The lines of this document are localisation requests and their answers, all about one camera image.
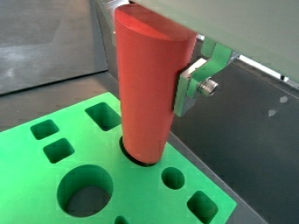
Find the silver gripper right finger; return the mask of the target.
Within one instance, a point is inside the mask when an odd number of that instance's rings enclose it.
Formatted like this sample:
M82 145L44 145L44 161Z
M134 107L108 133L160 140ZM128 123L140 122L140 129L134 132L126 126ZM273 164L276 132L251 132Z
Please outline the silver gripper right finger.
M178 74L173 113L182 116L196 102L197 95L209 97L217 88L210 76L221 71L238 54L210 38L202 40L200 55Z

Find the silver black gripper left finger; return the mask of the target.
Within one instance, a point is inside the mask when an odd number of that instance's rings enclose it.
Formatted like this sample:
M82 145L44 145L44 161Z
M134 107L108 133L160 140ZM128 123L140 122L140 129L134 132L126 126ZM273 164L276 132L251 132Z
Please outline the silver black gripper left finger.
M112 44L116 43L116 28L114 28L114 10L118 6L129 4L128 0L101 0L104 6L104 15L106 24L110 30Z

